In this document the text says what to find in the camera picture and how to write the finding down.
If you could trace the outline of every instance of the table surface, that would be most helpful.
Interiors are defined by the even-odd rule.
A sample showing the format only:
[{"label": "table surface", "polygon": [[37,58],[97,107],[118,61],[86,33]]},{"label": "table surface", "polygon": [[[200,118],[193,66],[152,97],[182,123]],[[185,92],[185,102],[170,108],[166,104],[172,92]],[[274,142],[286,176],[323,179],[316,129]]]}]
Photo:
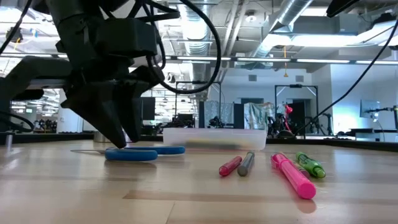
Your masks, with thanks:
[{"label": "table surface", "polygon": [[[152,162],[111,162],[92,141],[0,147],[1,223],[398,223],[398,154],[331,146],[269,145],[247,177],[218,168],[246,151],[187,149]],[[319,160],[302,200],[270,156],[298,151]]]}]

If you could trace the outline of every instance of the ceiling duct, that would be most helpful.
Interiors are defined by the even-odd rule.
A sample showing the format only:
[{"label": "ceiling duct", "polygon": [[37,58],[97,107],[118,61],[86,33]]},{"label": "ceiling duct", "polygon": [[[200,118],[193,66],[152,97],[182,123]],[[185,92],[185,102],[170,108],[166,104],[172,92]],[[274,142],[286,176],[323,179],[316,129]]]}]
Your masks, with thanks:
[{"label": "ceiling duct", "polygon": [[[257,49],[251,54],[251,57],[263,58],[266,57],[273,46],[267,44],[269,42],[269,35],[271,32],[285,32],[293,31],[293,23],[300,17],[303,11],[309,7],[313,0],[284,0],[280,10],[276,13],[267,16],[264,26],[262,28],[263,40]],[[242,66],[246,69],[254,68],[271,68],[270,63],[249,63]]]},{"label": "ceiling duct", "polygon": [[[197,4],[198,7],[206,16],[209,17],[211,5]],[[185,50],[190,56],[206,56],[210,49],[208,43],[210,39],[210,30],[205,21],[192,11],[186,5],[178,5],[178,9],[182,18],[182,35],[184,39],[193,40],[185,43]],[[210,79],[210,64],[209,63],[192,63],[193,80],[192,81],[208,81]]]}]

